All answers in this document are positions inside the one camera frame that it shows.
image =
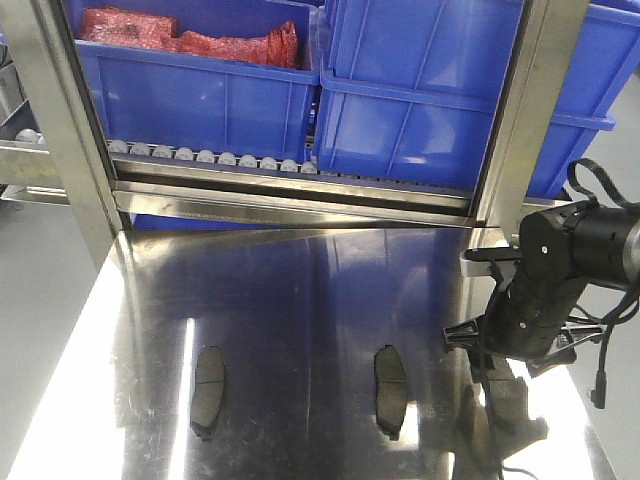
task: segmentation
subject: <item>metal post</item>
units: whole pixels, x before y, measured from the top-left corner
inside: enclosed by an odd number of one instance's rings
[[[549,122],[573,58],[589,0],[527,0],[494,122],[472,215],[517,231]]]
[[[114,171],[60,0],[2,0],[4,29],[82,235],[101,265],[127,225],[111,195]]]

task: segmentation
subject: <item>stainless steel table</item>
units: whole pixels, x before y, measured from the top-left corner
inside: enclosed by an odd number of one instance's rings
[[[483,394],[440,329],[481,313],[491,287],[460,277],[458,253],[498,240],[446,228],[122,233],[9,478],[494,479]],[[408,377],[397,441],[375,421],[373,359],[389,344]],[[189,408],[195,359],[212,345],[227,382],[203,442]],[[506,466],[615,478],[566,369],[531,380],[502,362],[492,383]]]

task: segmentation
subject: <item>gray floor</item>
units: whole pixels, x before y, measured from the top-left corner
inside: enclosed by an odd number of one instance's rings
[[[589,155],[601,162],[631,200],[640,200],[640,78],[634,76],[612,113],[618,127],[600,134]],[[6,477],[36,400],[62,351],[96,272],[69,209],[0,202],[0,478]],[[590,289],[582,300],[606,313],[619,298]],[[605,411],[587,410],[621,480],[635,480],[640,457],[640,322],[614,334]],[[591,387],[597,349],[582,348],[571,373],[579,390]]]

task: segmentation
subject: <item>metal surface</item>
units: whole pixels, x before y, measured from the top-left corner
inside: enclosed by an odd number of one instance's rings
[[[46,147],[0,140],[0,183],[62,188]]]
[[[481,313],[491,288],[460,278],[458,252],[499,241],[464,229],[123,233],[9,478],[493,480],[482,395],[440,329]],[[398,441],[375,420],[374,355],[388,344],[408,379]],[[227,380],[202,442],[189,406],[207,346]],[[613,480],[567,371],[507,370],[528,394],[496,380],[522,417],[506,465]],[[529,445],[537,417],[549,433]]]
[[[473,214],[517,231],[520,206],[578,42],[589,0],[527,0]]]
[[[123,222],[113,170],[62,2],[5,0],[0,24],[89,251],[101,264]]]
[[[426,185],[396,184],[394,181],[373,181],[328,175],[305,175],[285,172],[266,173],[252,169],[184,162],[153,157],[140,157],[111,153],[118,178],[144,178],[146,183],[166,183],[190,186],[213,185],[220,190],[242,188],[247,192],[270,192],[272,195],[292,198],[331,198],[344,203],[374,201],[397,205],[397,208],[420,208],[432,213],[450,213],[466,216],[471,199],[462,192],[446,191]]]
[[[3,60],[8,53],[3,53]],[[4,122],[24,102],[16,67],[9,63],[0,68],[0,122]]]
[[[157,184],[119,181],[113,195],[123,212],[289,227],[473,226],[444,214]]]
[[[51,205],[69,205],[64,190],[58,188],[23,187],[9,185],[0,195],[0,199],[12,202],[47,203]]]

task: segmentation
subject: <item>metal rail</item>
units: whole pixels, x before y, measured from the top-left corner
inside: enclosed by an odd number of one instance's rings
[[[471,215],[510,238],[589,0],[527,0]]]

